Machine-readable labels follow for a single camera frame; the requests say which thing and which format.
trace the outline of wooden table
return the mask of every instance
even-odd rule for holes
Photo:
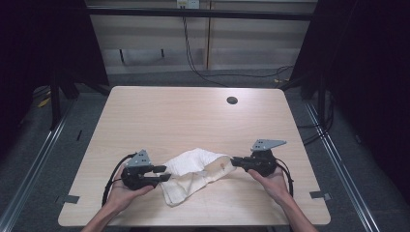
[[[237,98],[236,104],[227,102]],[[294,179],[295,199],[313,224],[330,222],[319,186],[281,90],[246,88],[115,87],[109,96],[70,195],[59,217],[83,226],[101,206],[103,189],[118,161],[145,149],[154,165],[202,148],[229,156],[251,154],[256,139],[280,139],[274,148]],[[261,226],[287,224],[281,208],[242,168],[169,207],[162,189],[137,198],[110,222],[122,226]]]

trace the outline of white cloth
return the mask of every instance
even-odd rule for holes
[[[190,195],[236,169],[230,156],[196,148],[164,164],[170,173],[167,182],[161,182],[166,204],[177,206]]]

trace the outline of black cable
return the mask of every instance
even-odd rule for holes
[[[121,180],[121,179],[117,179],[117,180],[112,181],[115,174],[117,173],[118,168],[121,166],[121,164],[123,164],[123,162],[126,159],[130,159],[134,155],[135,154],[127,155],[126,157],[122,158],[120,162],[118,162],[117,166],[115,166],[114,171],[111,174],[111,177],[109,178],[108,182],[106,183],[105,190],[104,190],[103,195],[102,195],[102,206],[105,205],[105,203],[106,203],[106,198],[108,197],[108,193],[109,193],[109,190],[111,189],[112,183]]]
[[[188,64],[190,65],[190,69],[205,81],[208,81],[208,82],[211,82],[211,83],[223,86],[223,87],[228,87],[227,85],[224,85],[224,84],[218,83],[216,81],[207,79],[207,78],[205,78],[205,76],[203,76],[201,73],[198,72],[198,70],[196,69],[196,67],[193,63],[192,55],[191,55],[191,52],[190,52],[190,41],[188,39],[187,19],[185,17],[183,17],[182,19],[184,21],[185,45],[186,45],[187,59],[188,59]]]
[[[329,114],[328,115],[328,118],[326,119],[326,125],[328,125],[329,124],[329,122],[331,121],[331,120],[333,120],[332,119],[332,117],[333,117],[333,112],[332,112],[332,114]],[[311,128],[316,128],[316,127],[319,127],[320,126],[320,124],[310,124],[310,125],[302,125],[302,126],[296,126],[298,129],[311,129]]]
[[[249,75],[249,74],[203,74],[199,73],[199,71],[196,69],[195,64],[193,63],[193,58],[190,52],[190,40],[188,37],[188,29],[187,29],[187,20],[185,17],[183,17],[183,22],[184,22],[184,33],[185,33],[185,44],[186,44],[186,53],[187,53],[187,59],[188,59],[188,64],[190,65],[190,69],[197,74],[199,77],[201,77],[203,80],[206,80],[208,82],[218,84],[223,87],[228,87],[224,84],[218,83],[216,81],[207,79],[206,77],[213,77],[213,76],[244,76],[244,77],[254,77],[254,78],[265,78],[265,77],[270,77],[270,76],[275,76],[279,75],[280,73],[285,72],[288,69],[293,68],[294,66],[282,66],[277,69],[277,71],[273,74],[266,74],[266,75]]]
[[[293,179],[290,176],[290,170],[287,167],[286,163],[284,163],[284,161],[277,159],[278,161],[280,161],[281,163],[283,163],[284,167],[280,164],[277,163],[277,166],[280,167],[282,169],[282,171],[286,174],[287,177],[287,183],[289,184],[289,194],[293,197]]]
[[[335,113],[334,113],[334,103],[335,100],[333,98],[332,95],[330,95],[330,104],[329,104],[329,109],[328,109],[328,119],[326,120],[326,125],[320,125],[318,124],[316,127],[320,127],[322,126],[324,128],[324,130],[320,131],[319,134],[315,134],[309,138],[304,139],[304,145],[307,146],[308,144],[316,141],[317,139],[325,136],[329,130],[331,129],[332,125],[333,125],[333,121],[334,121],[334,117],[335,117]]]
[[[350,13],[349,13],[347,22],[344,24],[344,27],[343,27],[342,32],[341,32],[341,35],[339,36],[339,39],[337,40],[337,45],[336,45],[336,48],[335,48],[335,52],[333,52],[332,55],[329,55],[329,56],[331,56],[331,57],[329,57],[329,59],[328,59],[328,60],[330,60],[330,63],[329,63],[329,65],[328,65],[328,67],[327,67],[327,70],[325,70],[325,69],[326,69],[326,66],[325,66],[325,69],[323,70],[322,75],[323,75],[324,73],[328,73],[328,72],[329,72],[329,69],[331,68],[332,64],[333,64],[333,63],[335,62],[335,60],[336,60],[337,51],[339,50],[340,45],[341,45],[341,42],[342,42],[342,39],[344,38],[344,36],[345,36],[345,34],[346,34],[347,27],[348,27],[349,22],[350,22],[350,20],[351,20],[351,18],[352,18],[352,15],[353,15],[354,10],[356,9],[357,4],[358,4],[358,0],[355,1],[352,10],[351,10]],[[314,136],[310,141],[304,142],[304,145],[305,145],[305,146],[308,145],[308,144],[310,144],[310,143],[312,143],[313,141],[315,141],[315,140],[318,139],[319,137],[323,137],[326,133],[328,133],[330,127],[331,127],[332,124],[333,124],[333,116],[334,116],[334,115],[333,115],[333,98],[331,98],[331,105],[332,105],[332,120],[331,120],[331,122],[330,122],[330,125],[329,125],[329,126],[327,126],[327,125],[322,125],[322,127],[324,127],[324,131],[321,132],[321,133],[319,133],[318,135]]]

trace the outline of aluminum rail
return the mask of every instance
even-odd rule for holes
[[[63,130],[63,127],[66,124],[67,117],[72,110],[74,103],[75,101],[69,102],[68,108],[57,127],[48,133],[47,139],[45,140],[42,149],[37,154],[36,159],[31,165],[30,170],[28,171],[23,182],[15,193],[12,201],[9,203],[5,212],[0,217],[1,232],[12,231],[13,227],[15,226],[15,222],[17,221],[17,218],[21,210],[23,209],[24,204],[27,201],[34,185],[40,177],[40,174],[42,173],[42,170],[45,166],[46,161],[48,160],[55,142],[57,141],[61,131]]]
[[[314,18],[336,18],[338,15],[316,15],[308,13],[247,12],[202,9],[163,9],[163,8],[121,8],[121,7],[87,7],[87,8],[32,8],[41,12],[58,14],[86,15],[129,15],[129,16],[176,16],[176,17],[215,17],[311,21]]]
[[[315,125],[318,125],[319,121],[317,119],[317,112],[313,104],[309,102],[307,103],[306,107],[311,121]],[[357,189],[352,177],[350,176],[346,166],[343,163],[343,160],[340,157],[340,154],[337,151],[334,142],[332,141],[332,138],[320,126],[317,126],[316,130],[321,135],[320,138],[322,140],[322,143],[325,146],[326,151],[328,152],[329,158],[335,166],[338,177],[343,183],[343,186],[346,189],[347,194],[349,195],[350,200],[352,201],[352,204],[360,220],[362,221],[365,230],[367,232],[380,232],[380,229],[377,226],[371,210],[369,209],[367,203]]]

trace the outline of forearm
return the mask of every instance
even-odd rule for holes
[[[118,214],[119,211],[105,204],[81,231],[103,231],[108,223]]]
[[[299,206],[296,204],[292,196],[287,194],[283,196],[278,203],[285,212],[289,220],[289,224],[295,232],[317,231],[305,216],[305,214],[302,212],[301,208],[299,208]]]

